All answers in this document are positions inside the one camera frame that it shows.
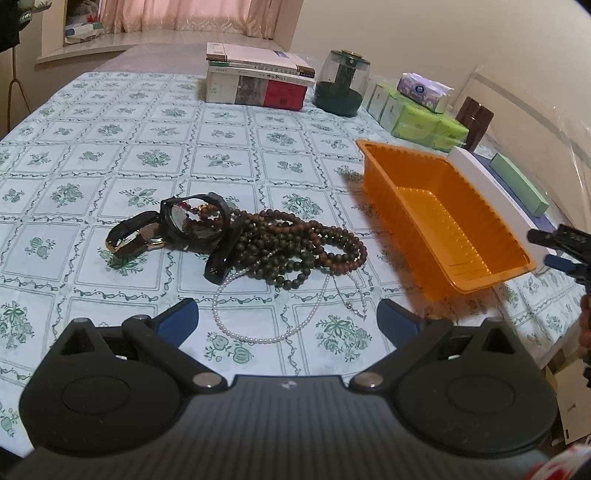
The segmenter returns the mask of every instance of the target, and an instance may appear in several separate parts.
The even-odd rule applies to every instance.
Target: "jewelry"
[[[306,319],[302,323],[297,325],[295,328],[287,330],[287,333],[284,333],[283,335],[279,335],[279,336],[272,337],[272,338],[255,338],[255,337],[249,337],[246,335],[238,335],[237,333],[226,328],[224,326],[224,324],[222,323],[222,320],[219,315],[219,311],[217,309],[217,303],[219,301],[219,297],[220,297],[220,294],[222,293],[223,289],[226,288],[232,281],[245,275],[248,271],[249,271],[249,269],[245,268],[243,270],[240,270],[236,273],[229,275],[222,282],[222,284],[217,288],[217,290],[213,296],[213,299],[212,299],[213,320],[216,322],[217,327],[222,331],[222,333],[224,333],[228,337],[234,338],[234,340],[239,340],[241,342],[247,342],[247,343],[263,343],[265,345],[267,345],[269,343],[279,343],[282,340],[285,340],[286,338],[289,338],[290,336],[295,335],[297,332],[302,330],[302,328],[304,328],[306,325],[308,325],[310,323],[312,317],[316,313],[316,310],[318,310],[318,305],[320,304],[320,302],[322,300],[324,292],[326,291],[326,286],[328,285],[328,282],[329,282],[329,275],[327,275],[326,278],[324,279],[324,283],[322,284],[322,289],[320,290],[320,293],[318,295],[318,299],[316,300],[316,302],[314,303],[314,306],[312,307],[312,311],[308,314],[308,316],[306,317]]]
[[[355,287],[357,288],[359,295],[361,295],[361,307],[363,309],[363,314],[361,314],[358,309],[353,307],[353,304],[351,303],[350,300],[345,301],[345,299],[341,295],[341,292],[339,290],[339,286],[336,284],[336,278],[333,277],[333,281],[335,282],[336,292],[337,292],[337,294],[339,294],[339,297],[340,297],[341,301],[345,304],[345,307],[347,307],[349,310],[351,310],[358,317],[365,320],[368,317],[368,315],[367,315],[368,308],[367,308],[367,304],[365,303],[365,297],[363,296],[363,290],[361,290],[361,286],[359,285],[359,282],[357,281],[357,279],[355,278],[354,275],[352,275],[351,273],[347,273],[347,275],[355,284]]]

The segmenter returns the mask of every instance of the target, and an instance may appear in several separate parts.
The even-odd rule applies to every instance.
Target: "tablecloth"
[[[503,316],[539,358],[577,317],[582,288],[560,272],[531,274],[477,294],[429,302],[362,192],[354,140],[408,146],[365,111],[354,118],[310,103],[300,112],[206,104],[203,81],[164,73],[90,72],[58,91],[0,142],[0,445],[31,446],[19,395],[44,353],[74,317],[119,325],[155,316],[184,297],[199,304],[197,330],[182,350],[223,374],[326,375],[344,381],[388,355],[375,309],[391,297],[418,314],[461,325]],[[368,248],[350,279],[328,283],[312,321],[276,345],[227,338],[212,319],[216,286],[204,255],[161,249],[130,261],[104,246],[107,232],[172,195],[214,191],[250,212],[279,209],[355,231]],[[302,322],[320,293],[314,271],[297,291],[241,278],[223,292],[222,320],[233,331],[276,336]]]

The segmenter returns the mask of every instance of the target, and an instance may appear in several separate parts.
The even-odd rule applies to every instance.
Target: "metal screw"
[[[198,387],[217,387],[222,382],[222,377],[213,372],[203,372],[193,377],[193,383]]]
[[[374,372],[362,372],[354,377],[355,383],[366,388],[376,388],[384,383],[384,378]]]

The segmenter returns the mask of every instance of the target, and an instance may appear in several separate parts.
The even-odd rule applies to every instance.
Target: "black watch strap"
[[[107,235],[105,242],[107,249],[119,258],[133,257],[145,252],[150,243],[142,235],[137,235],[124,245],[120,245],[120,242],[151,223],[160,223],[160,215],[153,210],[141,212],[132,218],[123,220],[115,225]]]
[[[217,243],[216,248],[209,255],[207,263],[205,263],[205,272],[203,276],[206,280],[216,285],[221,285],[230,267],[232,266],[231,260],[234,255],[234,247],[238,238],[242,235],[244,229],[244,218],[242,216],[237,217],[230,228],[223,231],[220,241]]]

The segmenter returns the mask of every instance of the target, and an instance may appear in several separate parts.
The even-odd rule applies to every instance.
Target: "book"
[[[307,87],[227,73],[207,73],[206,102],[300,110]]]
[[[267,80],[277,80],[278,82],[293,83],[295,85],[302,85],[304,87],[314,86],[314,79],[304,77],[301,75],[293,75],[291,73],[278,73],[269,70],[258,70],[247,67],[230,67],[220,65],[222,62],[209,62],[208,72],[211,73],[225,73],[228,75],[244,75],[246,77],[255,77]]]
[[[314,78],[316,72],[298,55],[268,48],[243,47],[229,43],[207,43],[208,61],[235,63],[239,67],[291,73]]]

